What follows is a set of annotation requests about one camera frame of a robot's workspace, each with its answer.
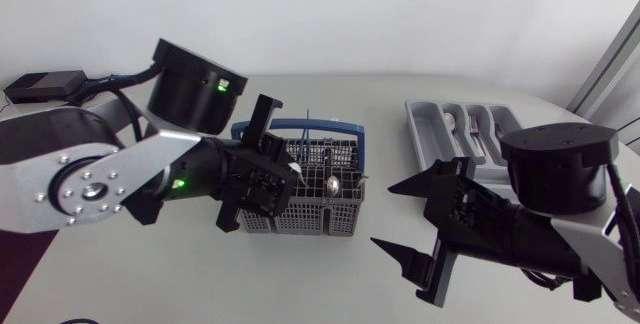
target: silver metal plate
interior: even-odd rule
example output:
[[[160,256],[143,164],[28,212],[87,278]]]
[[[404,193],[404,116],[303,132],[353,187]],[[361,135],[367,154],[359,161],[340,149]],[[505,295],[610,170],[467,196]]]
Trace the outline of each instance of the silver metal plate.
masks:
[[[49,183],[64,166],[75,160],[111,154],[110,144],[82,144],[9,165],[0,165],[0,229],[34,233],[75,224],[73,216],[56,210],[47,197]]]

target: blue utensil handle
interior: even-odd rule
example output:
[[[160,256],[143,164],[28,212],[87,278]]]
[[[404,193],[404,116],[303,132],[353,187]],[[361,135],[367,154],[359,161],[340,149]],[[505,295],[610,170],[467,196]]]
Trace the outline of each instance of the blue utensil handle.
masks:
[[[248,121],[233,124],[231,138],[240,140],[242,132],[248,126]],[[364,127],[362,125],[322,119],[273,119],[269,129],[322,130],[355,135],[358,143],[358,170],[364,172]]]

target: white table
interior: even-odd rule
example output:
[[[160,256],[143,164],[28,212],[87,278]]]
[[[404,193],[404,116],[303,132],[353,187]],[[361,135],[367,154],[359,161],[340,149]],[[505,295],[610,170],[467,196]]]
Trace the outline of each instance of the white table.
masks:
[[[151,87],[129,93],[144,98]],[[152,226],[123,213],[61,231],[6,322],[629,323],[606,294],[574,301],[570,284],[549,292],[516,268],[467,257],[458,258],[440,309],[417,299],[399,265],[369,240],[431,253],[436,237],[423,201],[386,189],[418,171],[406,99],[504,103],[525,127],[578,117],[451,77],[267,76],[250,79],[230,123],[250,118],[259,93],[284,102],[274,117],[304,117],[309,108],[313,118],[364,125],[371,179],[352,238],[224,234],[212,199],[167,202]],[[638,156],[621,147],[617,164],[624,180],[640,183]]]

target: gray plastic basket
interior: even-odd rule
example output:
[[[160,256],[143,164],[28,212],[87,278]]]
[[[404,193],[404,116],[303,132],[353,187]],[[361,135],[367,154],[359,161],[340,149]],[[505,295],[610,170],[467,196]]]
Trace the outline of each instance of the gray plastic basket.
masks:
[[[234,124],[234,139],[239,139],[245,123]],[[358,187],[364,169],[364,128],[317,119],[274,119],[271,123],[271,129],[305,128],[355,134],[358,140],[313,139],[306,142],[288,139],[287,152],[297,159],[308,187],[298,181],[285,211],[271,220],[241,211],[247,232],[353,235],[360,204],[364,200],[364,184]],[[342,189],[336,197],[329,197],[324,190],[331,175],[341,183]]]

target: cutlery tray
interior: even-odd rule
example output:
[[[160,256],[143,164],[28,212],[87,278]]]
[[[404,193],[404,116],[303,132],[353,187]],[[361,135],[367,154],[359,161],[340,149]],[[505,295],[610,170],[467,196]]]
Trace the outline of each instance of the cutlery tray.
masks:
[[[508,106],[416,100],[408,100],[405,106],[407,124],[421,171],[428,169],[436,159],[448,161],[454,157],[470,157],[476,164],[473,178],[476,182],[517,202],[511,189],[507,162],[502,159],[496,136],[496,131],[504,135],[522,129]],[[451,113],[455,117],[453,132],[447,126],[445,113]],[[477,137],[484,144],[487,155],[483,154],[471,137],[469,115],[476,117]]]

